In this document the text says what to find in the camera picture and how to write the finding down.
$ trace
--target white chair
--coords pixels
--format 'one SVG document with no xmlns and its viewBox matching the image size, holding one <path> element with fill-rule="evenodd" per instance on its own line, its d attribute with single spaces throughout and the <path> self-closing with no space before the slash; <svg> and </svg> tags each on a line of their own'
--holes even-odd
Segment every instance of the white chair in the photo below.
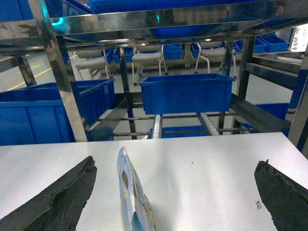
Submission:
<svg viewBox="0 0 308 231">
<path fill-rule="evenodd" d="M 154 62 L 158 61 L 159 66 L 159 75 L 162 75 L 161 71 L 161 62 L 164 62 L 164 68 L 165 68 L 165 74 L 167 75 L 167 68 L 164 58 L 164 46 L 160 45 L 154 45 L 154 46 L 140 46 L 134 48 L 134 53 L 132 57 L 132 72 L 133 72 L 133 81 L 134 85 L 137 86 L 137 81 L 135 79 L 135 71 L 134 71 L 134 63 L 137 63 L 137 72 L 139 76 L 142 74 L 143 67 L 141 64 L 147 63 L 147 62 Z"/>
<path fill-rule="evenodd" d="M 110 78 L 109 66 L 106 58 L 106 51 L 103 50 L 93 50 L 93 51 L 77 51 L 74 52 L 74 55 L 78 56 L 79 60 L 75 59 L 75 67 L 83 80 L 80 70 L 88 69 L 91 77 L 96 75 L 100 70 L 105 69 L 107 78 Z"/>
<path fill-rule="evenodd" d="M 219 47 L 222 44 L 222 42 L 201 42 L 197 43 L 197 46 L 199 48 L 199 54 L 197 58 L 196 67 L 194 69 L 194 73 L 197 74 L 197 68 L 199 64 L 200 58 L 206 60 L 207 62 L 207 72 L 210 73 L 210 61 L 207 57 L 224 57 L 226 54 L 226 48 Z M 236 77 L 236 63 L 235 63 L 235 50 L 232 49 L 232 57 L 233 57 L 233 65 L 234 65 L 234 77 Z"/>
</svg>

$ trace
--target metal pole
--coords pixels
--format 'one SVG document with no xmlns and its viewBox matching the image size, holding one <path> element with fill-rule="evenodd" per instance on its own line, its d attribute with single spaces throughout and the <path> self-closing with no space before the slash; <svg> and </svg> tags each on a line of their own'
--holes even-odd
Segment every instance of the metal pole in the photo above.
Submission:
<svg viewBox="0 0 308 231">
<path fill-rule="evenodd" d="M 308 46 L 298 73 L 283 129 L 289 129 L 289 140 L 299 151 L 303 151 L 308 137 Z"/>
<path fill-rule="evenodd" d="M 61 48 L 65 47 L 64 41 L 61 40 L 59 46 L 49 19 L 45 0 L 28 0 L 28 2 L 44 44 L 75 139 L 77 142 L 85 142 L 87 141 L 87 136 L 70 84 L 70 81 L 75 82 L 74 73 L 72 72 L 67 51 L 60 50 L 60 46 Z"/>
<path fill-rule="evenodd" d="M 184 44 L 184 60 L 185 60 L 185 68 L 191 67 L 191 43 Z"/>
<path fill-rule="evenodd" d="M 254 53 L 254 46 L 255 46 L 255 37 L 245 38 L 242 50 L 242 57 L 241 57 L 241 64 L 240 64 L 240 71 L 239 76 L 237 79 L 237 89 L 236 95 L 241 97 L 242 99 L 246 98 L 247 88 L 248 88 L 248 81 L 249 81 L 249 71 L 246 71 L 246 64 L 252 62 L 252 56 Z M 233 128 L 240 128 L 241 124 L 233 119 L 232 122 Z"/>
<path fill-rule="evenodd" d="M 133 109 L 132 109 L 132 104 L 133 104 L 133 98 L 131 93 L 129 92 L 129 85 L 128 85 L 128 75 L 127 75 L 127 68 L 126 68 L 126 60 L 125 60 L 125 51 L 124 48 L 120 48 L 120 71 L 121 71 L 121 76 L 122 76 L 122 82 L 123 82 L 123 89 L 124 93 L 127 94 L 127 99 L 128 99 L 128 117 L 134 117 Z M 136 132 L 136 126 L 135 126 L 135 121 L 134 120 L 129 120 L 129 128 L 130 132 L 134 133 Z M 137 136 L 132 136 L 131 137 L 133 140 L 137 139 Z"/>
<path fill-rule="evenodd" d="M 21 72 L 21 75 L 24 78 L 24 81 L 25 81 L 27 87 L 36 85 L 37 82 L 34 78 L 34 75 L 32 73 L 31 67 L 29 65 L 29 62 L 28 62 L 28 59 L 26 58 L 26 56 L 22 55 L 22 56 L 15 57 L 15 60 L 16 60 L 16 63 L 19 67 L 19 70 Z"/>
<path fill-rule="evenodd" d="M 225 54 L 224 61 L 223 61 L 222 74 L 229 76 L 230 68 L 231 68 L 233 41 L 226 42 L 226 43 L 227 43 L 227 49 L 226 49 L 226 54 Z"/>
<path fill-rule="evenodd" d="M 226 42 L 226 43 L 227 43 L 227 49 L 226 49 L 226 54 L 225 54 L 224 61 L 223 61 L 222 74 L 230 76 L 233 41 L 229 41 L 229 42 Z M 225 112 L 219 113 L 218 124 L 217 124 L 218 129 L 223 129 L 223 127 L 224 127 L 225 114 L 226 114 Z"/>
</svg>

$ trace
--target metal rail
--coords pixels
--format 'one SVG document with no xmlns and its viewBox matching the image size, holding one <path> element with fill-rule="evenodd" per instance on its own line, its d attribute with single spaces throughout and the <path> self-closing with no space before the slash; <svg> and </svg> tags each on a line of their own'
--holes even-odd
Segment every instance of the metal rail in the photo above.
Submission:
<svg viewBox="0 0 308 231">
<path fill-rule="evenodd" d="M 219 132 L 232 132 L 232 131 L 254 131 L 253 128 L 224 128 L 218 129 Z M 206 133 L 206 130 L 187 130 L 187 131 L 163 131 L 162 135 L 179 135 L 179 134 L 200 134 Z M 123 133 L 102 133 L 96 134 L 95 137 L 121 137 L 121 136 L 148 136 L 152 135 L 152 132 L 123 132 Z"/>
<path fill-rule="evenodd" d="M 28 1 L 40 5 L 39 0 Z M 56 36 L 64 36 L 70 43 L 68 45 L 97 49 L 136 46 L 143 43 L 196 42 L 208 38 L 233 41 L 308 22 L 308 12 L 305 7 L 299 7 L 308 5 L 308 0 L 285 0 L 281 6 L 283 11 L 277 11 L 275 5 L 281 5 L 281 1 L 62 17 L 62 28 L 54 28 L 54 33 Z M 52 18 L 51 23 L 57 23 L 59 20 L 60 18 Z M 39 49 L 38 46 L 43 45 L 35 20 L 4 22 L 4 24 L 7 30 L 6 38 L 0 38 L 3 49 L 18 47 L 15 50 L 23 50 L 26 47 L 29 51 Z M 157 37 L 153 31 L 154 28 L 193 25 L 209 26 L 198 35 L 183 35 L 176 38 Z M 29 33 L 25 33 L 24 28 L 28 28 Z M 81 34 L 90 36 L 84 39 Z"/>
</svg>

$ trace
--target shelf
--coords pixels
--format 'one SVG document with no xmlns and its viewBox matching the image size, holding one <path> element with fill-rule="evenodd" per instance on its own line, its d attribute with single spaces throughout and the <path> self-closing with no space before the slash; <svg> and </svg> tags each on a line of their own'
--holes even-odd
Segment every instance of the shelf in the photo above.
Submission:
<svg viewBox="0 0 308 231">
<path fill-rule="evenodd" d="M 274 5 L 280 1 L 270 2 Z M 170 10 L 88 14 L 62 17 L 63 23 L 53 26 L 53 30 L 57 36 L 64 36 L 67 46 L 75 50 L 132 47 L 138 44 L 188 43 L 208 38 L 221 41 L 238 40 L 307 23 L 308 12 L 305 7 L 299 7 L 300 5 L 308 5 L 308 0 L 284 1 L 281 14 L 277 13 L 276 8 L 267 6 L 264 1 Z M 52 18 L 51 23 L 57 23 L 59 20 L 60 18 Z M 16 55 L 16 50 L 42 50 L 43 44 L 34 20 L 4 22 L 4 25 L 8 31 L 5 38 L 0 38 L 0 53 L 12 52 Z M 189 32 L 195 25 L 204 25 L 204 29 L 197 33 Z M 187 32 L 176 35 L 175 38 L 172 33 L 167 36 L 156 35 L 157 28 L 166 30 L 166 27 L 171 26 L 185 26 Z"/>
</svg>

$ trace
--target metal shelf frame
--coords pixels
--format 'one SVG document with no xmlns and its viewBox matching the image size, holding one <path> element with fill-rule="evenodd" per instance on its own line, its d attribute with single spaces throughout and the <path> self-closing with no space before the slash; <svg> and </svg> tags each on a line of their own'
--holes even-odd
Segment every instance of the metal shelf frame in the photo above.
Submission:
<svg viewBox="0 0 308 231">
<path fill-rule="evenodd" d="M 129 90 L 124 47 L 185 43 L 185 50 L 189 51 L 188 43 L 209 39 L 226 41 L 227 51 L 222 69 L 224 74 L 229 75 L 232 43 L 244 39 L 237 96 L 232 96 L 231 109 L 261 132 L 281 131 L 282 127 L 289 129 L 289 139 L 293 144 L 300 151 L 308 152 L 308 50 L 300 66 L 291 65 L 292 68 L 287 70 L 284 67 L 279 69 L 275 65 L 278 62 L 276 60 L 252 54 L 255 36 L 307 23 L 308 11 L 303 6 L 308 5 L 308 0 L 256 1 L 62 18 L 50 18 L 44 0 L 28 2 L 34 19 L 2 23 L 4 27 L 1 29 L 7 29 L 9 33 L 5 38 L 0 37 L 0 55 L 14 57 L 14 62 L 21 69 L 26 84 L 30 86 L 36 82 L 24 55 L 44 52 L 47 54 L 76 141 L 87 141 L 89 133 L 93 137 L 113 133 L 113 129 L 126 113 L 131 130 L 129 135 L 136 139 L 138 133 L 132 109 L 142 107 L 142 99 L 140 94 L 131 93 Z M 61 29 L 55 28 L 52 23 L 59 22 L 60 19 L 63 21 Z M 176 38 L 160 38 L 154 33 L 156 28 L 193 25 L 207 27 L 198 34 Z M 117 95 L 119 103 L 112 113 L 95 129 L 90 130 L 87 121 L 80 117 L 78 111 L 78 91 L 70 84 L 76 79 L 68 51 L 110 47 L 120 48 L 120 71 L 124 93 Z M 189 57 L 185 59 L 185 66 L 189 66 Z M 278 120 L 245 100 L 250 73 L 294 89 L 285 121 Z M 241 130 L 238 122 L 241 119 L 237 115 L 234 116 L 234 128 L 230 128 L 229 131 Z M 223 132 L 225 113 L 221 112 L 218 116 L 218 131 Z"/>
</svg>

